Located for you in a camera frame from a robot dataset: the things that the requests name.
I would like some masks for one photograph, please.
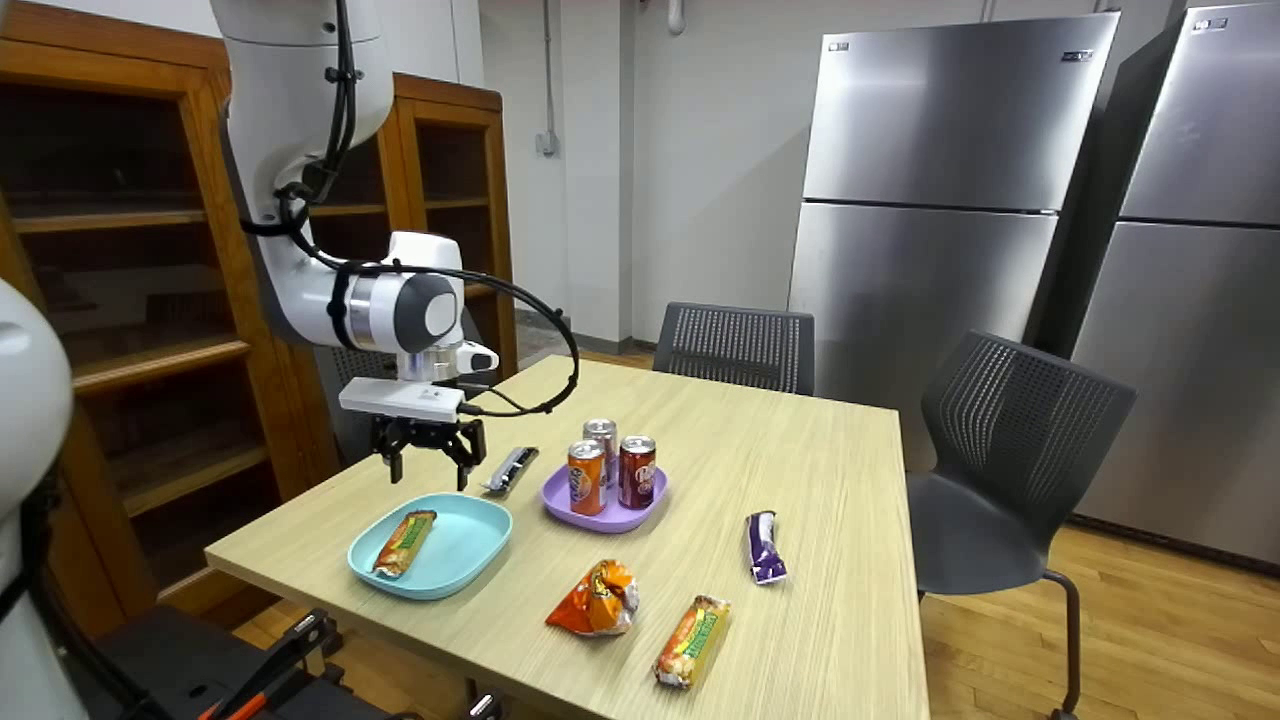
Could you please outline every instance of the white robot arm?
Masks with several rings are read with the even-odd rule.
[[[477,462],[481,425],[458,425],[465,393],[442,385],[498,359],[458,330],[465,285],[439,275],[458,272],[457,239],[390,233],[368,267],[319,252],[308,224],[343,150],[390,107],[384,12],[374,0],[213,0],[213,12],[231,59],[226,148],[277,324],[308,344],[396,352],[396,381],[356,374],[341,393],[341,407],[396,421],[374,432],[390,476],[405,444]]]

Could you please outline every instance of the light wood tabletop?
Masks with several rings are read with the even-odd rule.
[[[566,374],[551,357],[502,385],[543,401]],[[543,478],[589,415],[621,436],[654,436],[671,494],[624,536],[555,523]],[[487,458],[515,444],[538,458],[498,500],[511,545],[469,588],[411,605],[359,582],[349,545],[414,494],[450,493],[439,453],[405,453],[405,478],[371,455],[207,547],[213,566],[414,646],[551,716],[928,716],[920,608],[894,411],[754,393],[737,385],[582,364],[551,415],[487,421]],[[792,578],[744,573],[744,515],[770,509]],[[561,595],[594,562],[637,573],[628,635],[575,641],[547,628]],[[692,693],[661,688],[653,658],[692,595],[732,608],[711,672]]]

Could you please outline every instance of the stainless steel refrigerator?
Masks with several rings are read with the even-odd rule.
[[[902,411],[968,330],[1020,340],[1117,12],[838,30],[819,42],[792,309],[816,393]]]
[[[1139,401],[1081,512],[1280,566],[1280,6],[1184,12],[1101,132],[1072,357]]]

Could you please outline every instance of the soda can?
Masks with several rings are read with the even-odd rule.
[[[591,415],[582,425],[582,436],[601,444],[601,453],[602,453],[602,483],[613,493],[617,489],[617,421],[613,415]]]
[[[601,440],[566,444],[566,509],[579,515],[602,512],[602,449]]]
[[[621,449],[621,504],[624,509],[647,509],[653,504],[653,478],[654,478],[654,440],[653,436],[628,436]]]

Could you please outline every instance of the black chair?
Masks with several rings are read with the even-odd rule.
[[[810,314],[666,304],[653,369],[810,397]]]
[[[962,334],[925,386],[930,476],[912,483],[915,582],[940,595],[1050,578],[1067,601],[1067,695],[1081,700],[1081,593],[1048,545],[1089,493],[1131,386],[999,334]]]

